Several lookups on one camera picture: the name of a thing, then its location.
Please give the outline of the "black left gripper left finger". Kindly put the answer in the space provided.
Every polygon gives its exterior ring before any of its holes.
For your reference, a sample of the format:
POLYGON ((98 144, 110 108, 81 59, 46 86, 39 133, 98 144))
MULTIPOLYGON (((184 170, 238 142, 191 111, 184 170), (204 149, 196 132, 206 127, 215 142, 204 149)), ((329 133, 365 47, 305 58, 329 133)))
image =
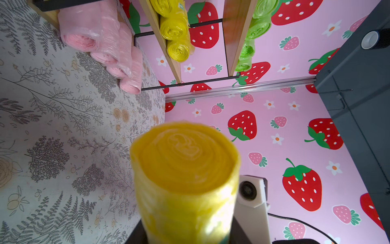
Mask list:
POLYGON ((138 222, 125 244, 147 244, 147 234, 141 220, 138 222))

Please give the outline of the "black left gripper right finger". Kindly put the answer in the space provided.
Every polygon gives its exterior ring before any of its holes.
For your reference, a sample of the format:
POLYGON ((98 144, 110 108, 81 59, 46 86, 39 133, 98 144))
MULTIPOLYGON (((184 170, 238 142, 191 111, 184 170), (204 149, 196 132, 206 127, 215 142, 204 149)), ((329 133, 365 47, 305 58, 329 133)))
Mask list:
POLYGON ((235 217, 233 217, 231 231, 230 231, 230 244, 251 244, 248 236, 245 234, 244 230, 238 223, 235 217))

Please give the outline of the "pink roll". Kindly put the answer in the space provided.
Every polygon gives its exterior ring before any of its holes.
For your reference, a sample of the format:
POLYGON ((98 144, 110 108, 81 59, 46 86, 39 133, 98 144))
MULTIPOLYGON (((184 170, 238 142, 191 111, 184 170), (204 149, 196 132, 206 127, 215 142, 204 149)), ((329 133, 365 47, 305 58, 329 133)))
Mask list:
POLYGON ((139 79, 142 73, 142 51, 136 46, 120 47, 117 63, 108 65, 106 70, 117 79, 139 79))
POLYGON ((132 76, 121 79, 119 87, 126 93, 137 95, 142 89, 143 55, 140 48, 132 47, 132 76))
POLYGON ((78 51, 96 51, 103 37, 103 17, 118 20, 117 1, 97 1, 61 9, 58 22, 62 41, 78 51))
POLYGON ((126 23, 119 22, 117 19, 103 17, 102 18, 103 37, 99 42, 99 47, 96 51, 90 53, 91 57, 97 62, 109 66, 115 65, 119 59, 120 47, 120 32, 132 32, 126 23))

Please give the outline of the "yellow roll with teal label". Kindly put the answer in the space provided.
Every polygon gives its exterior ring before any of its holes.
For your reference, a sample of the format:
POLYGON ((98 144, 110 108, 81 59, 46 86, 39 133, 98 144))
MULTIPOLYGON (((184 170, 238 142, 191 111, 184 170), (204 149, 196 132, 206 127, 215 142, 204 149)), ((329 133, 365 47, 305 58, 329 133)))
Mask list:
POLYGON ((151 0, 154 10, 163 17, 170 17, 180 11, 184 11, 184 1, 179 0, 151 0))

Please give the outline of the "light green roll with label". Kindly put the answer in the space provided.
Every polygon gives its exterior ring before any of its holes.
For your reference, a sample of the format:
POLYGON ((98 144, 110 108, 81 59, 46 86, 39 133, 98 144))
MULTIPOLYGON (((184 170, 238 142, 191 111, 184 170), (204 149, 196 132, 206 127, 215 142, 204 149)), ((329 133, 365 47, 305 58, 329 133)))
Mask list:
POLYGON ((255 51, 256 51, 255 40, 254 39, 245 40, 239 56, 239 60, 245 60, 253 57, 255 51))

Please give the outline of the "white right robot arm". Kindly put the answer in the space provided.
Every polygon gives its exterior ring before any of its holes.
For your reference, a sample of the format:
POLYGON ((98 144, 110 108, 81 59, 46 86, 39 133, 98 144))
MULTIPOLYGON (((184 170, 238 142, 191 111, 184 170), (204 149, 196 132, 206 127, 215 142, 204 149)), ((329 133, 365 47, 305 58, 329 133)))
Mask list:
POLYGON ((390 3, 379 2, 323 68, 320 97, 390 230, 390 47, 371 48, 372 31, 389 31, 390 3))

